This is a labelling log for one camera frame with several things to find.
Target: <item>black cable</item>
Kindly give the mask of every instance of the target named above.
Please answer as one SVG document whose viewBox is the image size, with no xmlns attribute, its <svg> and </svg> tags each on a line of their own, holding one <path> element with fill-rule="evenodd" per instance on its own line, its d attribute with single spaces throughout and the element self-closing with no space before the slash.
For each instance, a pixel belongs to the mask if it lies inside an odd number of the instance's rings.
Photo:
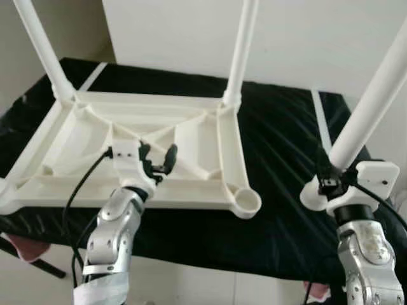
<svg viewBox="0 0 407 305">
<path fill-rule="evenodd" d="M 75 196 L 77 195 L 78 191 L 80 190 L 82 185 L 85 183 L 87 178 L 89 178 L 90 174 L 95 170 L 95 168 L 99 165 L 99 163 L 102 162 L 102 160 L 107 156 L 109 156 L 110 158 L 113 157 L 111 147 L 95 161 L 95 163 L 89 168 L 89 170 L 86 172 L 86 174 L 82 177 L 82 179 L 80 180 L 78 185 L 75 187 L 74 191 L 72 192 L 71 196 L 69 197 L 68 202 L 64 208 L 64 211 L 62 212 L 62 227 L 64 228 L 66 238 L 72 248 L 72 251 L 74 252 L 76 259 L 79 262 L 79 265 L 81 266 L 81 269 L 83 269 L 83 259 L 80 255 L 78 249 L 75 247 L 75 244 L 72 240 L 71 230 L 69 229 L 69 223 L 68 223 L 68 210 L 71 207 Z"/>
<path fill-rule="evenodd" d="M 76 249 L 78 249 L 80 247 L 82 239 L 85 237 L 87 232 L 89 232 L 89 229 L 92 227 L 92 224 L 95 222 L 96 218 L 97 218 L 97 214 L 95 214 L 92 217 L 92 219 L 90 219 L 90 221 L 88 222 L 88 224 L 82 231 L 81 235 L 79 236 L 78 240 L 76 241 L 76 244 L 75 244 Z M 78 282 L 76 279 L 75 262 L 76 262 L 76 256 L 73 254 L 72 259 L 71 259 L 71 268 L 72 268 L 72 277 L 73 277 L 74 288 L 76 288 L 78 286 Z"/>
<path fill-rule="evenodd" d="M 338 257 L 338 254 L 329 254 L 329 255 L 326 255 L 326 256 L 322 257 L 322 259 L 320 260 L 320 263 L 314 267 L 314 270 L 311 272 L 311 277 L 310 277 L 310 280 L 309 280 L 309 282 L 308 282 L 307 292 L 305 293 L 303 305 L 307 305 L 308 298 L 310 297 L 311 287 L 312 287 L 312 284 L 314 283 L 314 277 L 315 277 L 315 275 L 317 274 L 318 268 L 319 268 L 327 259 L 332 259 L 332 258 L 337 258 L 337 257 Z"/>
<path fill-rule="evenodd" d="M 386 202 L 385 200 L 381 199 L 381 197 L 377 196 L 375 193 L 369 191 L 368 189 L 366 189 L 364 186 L 361 186 L 360 184 L 358 184 L 357 182 L 350 182 L 349 183 L 351 186 L 356 187 L 357 189 L 361 190 L 362 192 L 364 192 L 365 194 L 367 194 L 368 196 L 372 197 L 374 200 L 377 200 L 379 203 L 381 203 L 387 210 L 390 211 L 390 213 L 393 214 L 393 216 L 395 216 L 398 221 L 401 223 L 401 225 L 404 227 L 404 230 L 406 230 L 407 232 L 407 223 L 406 221 L 400 216 L 400 214 L 398 214 L 396 212 L 396 210 L 393 209 L 393 207 Z"/>
<path fill-rule="evenodd" d="M 311 287 L 312 287 L 312 279 L 310 279 L 310 281 L 308 282 L 307 292 L 305 293 L 305 297 L 304 297 L 304 301 L 303 301 L 304 305 L 307 305 L 308 298 L 310 297 Z"/>
</svg>

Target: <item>black table leg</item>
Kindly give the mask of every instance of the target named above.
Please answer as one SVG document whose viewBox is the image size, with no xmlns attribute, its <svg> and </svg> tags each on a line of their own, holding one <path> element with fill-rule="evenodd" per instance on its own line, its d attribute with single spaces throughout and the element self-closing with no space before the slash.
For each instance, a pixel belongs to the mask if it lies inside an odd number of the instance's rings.
<svg viewBox="0 0 407 305">
<path fill-rule="evenodd" d="M 0 237 L 0 250 L 9 253 L 12 256 L 18 257 L 17 251 L 15 250 L 14 246 L 3 237 Z M 42 259 L 38 259 L 35 262 L 32 262 L 31 265 L 47 273 L 50 273 L 53 276 L 56 276 L 57 278 L 64 278 L 66 276 L 66 273 L 64 271 L 52 266 L 51 264 L 43 261 Z"/>
</svg>

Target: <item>pink object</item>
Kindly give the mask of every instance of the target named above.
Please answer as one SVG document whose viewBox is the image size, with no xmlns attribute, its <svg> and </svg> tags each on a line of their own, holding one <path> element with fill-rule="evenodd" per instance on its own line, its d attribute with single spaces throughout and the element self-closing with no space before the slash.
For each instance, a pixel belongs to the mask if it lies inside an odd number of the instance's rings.
<svg viewBox="0 0 407 305">
<path fill-rule="evenodd" d="M 35 262 L 50 248 L 50 244 L 43 241 L 30 240 L 13 234 L 7 234 L 7 237 L 17 250 L 18 256 L 25 262 Z"/>
<path fill-rule="evenodd" d="M 309 282 L 303 281 L 304 288 L 307 289 Z M 324 285 L 320 283 L 312 283 L 311 284 L 310 295 L 317 299 L 318 302 L 325 302 L 326 299 L 329 297 L 329 285 Z"/>
</svg>

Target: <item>white tape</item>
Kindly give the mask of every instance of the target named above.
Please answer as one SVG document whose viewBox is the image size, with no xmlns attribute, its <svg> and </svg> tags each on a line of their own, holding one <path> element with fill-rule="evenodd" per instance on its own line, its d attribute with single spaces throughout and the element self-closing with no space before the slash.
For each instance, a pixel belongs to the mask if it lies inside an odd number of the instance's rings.
<svg viewBox="0 0 407 305">
<path fill-rule="evenodd" d="M 101 62 L 95 70 L 89 75 L 89 77 L 86 79 L 86 81 L 82 84 L 81 88 L 79 88 L 79 91 L 88 91 L 90 86 L 93 84 L 93 82 L 97 79 L 100 73 L 102 73 L 103 69 L 107 66 L 107 62 Z"/>
<path fill-rule="evenodd" d="M 317 90 L 311 90 L 312 101 L 314 102 L 315 115 L 317 116 L 317 123 L 319 135 L 321 136 L 322 146 L 326 153 L 332 149 L 331 137 L 329 136 L 328 124 L 326 123 L 324 108 L 322 107 L 321 96 Z"/>
<path fill-rule="evenodd" d="M 120 305 L 128 294 L 128 272 L 92 280 L 74 289 L 75 305 Z"/>
</svg>

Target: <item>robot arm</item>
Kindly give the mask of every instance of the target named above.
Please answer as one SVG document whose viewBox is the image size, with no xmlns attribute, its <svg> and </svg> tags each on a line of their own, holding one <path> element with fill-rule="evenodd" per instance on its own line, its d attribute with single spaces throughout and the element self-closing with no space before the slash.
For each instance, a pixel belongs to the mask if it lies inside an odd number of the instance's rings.
<svg viewBox="0 0 407 305">
<path fill-rule="evenodd" d="M 326 197 L 326 211 L 338 225 L 348 305 L 404 304 L 394 272 L 396 256 L 373 215 L 378 201 L 366 194 L 367 190 L 387 199 L 398 174 L 399 168 L 390 162 L 362 161 L 355 170 L 340 173 L 324 152 L 319 160 L 319 194 Z"/>
<path fill-rule="evenodd" d="M 157 173 L 172 171 L 177 147 L 171 146 L 162 166 L 153 166 L 146 159 L 148 151 L 148 145 L 130 140 L 113 144 L 114 167 L 123 186 L 112 192 L 98 213 L 97 227 L 87 243 L 83 283 L 74 289 L 75 304 L 119 305 L 127 299 L 133 240 L 144 203 L 162 181 Z"/>
</svg>

